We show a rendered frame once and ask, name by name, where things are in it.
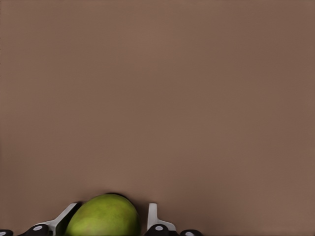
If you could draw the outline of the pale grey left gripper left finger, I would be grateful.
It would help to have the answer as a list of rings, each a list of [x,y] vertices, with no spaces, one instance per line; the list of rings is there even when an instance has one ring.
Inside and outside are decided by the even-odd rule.
[[[79,202],[71,203],[55,219],[37,223],[18,236],[64,236],[78,209]]]

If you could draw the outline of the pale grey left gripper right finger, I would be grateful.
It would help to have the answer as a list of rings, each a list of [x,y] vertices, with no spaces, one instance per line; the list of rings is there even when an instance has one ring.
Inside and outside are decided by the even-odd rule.
[[[178,236],[174,224],[158,218],[158,205],[149,203],[147,230],[144,236]]]

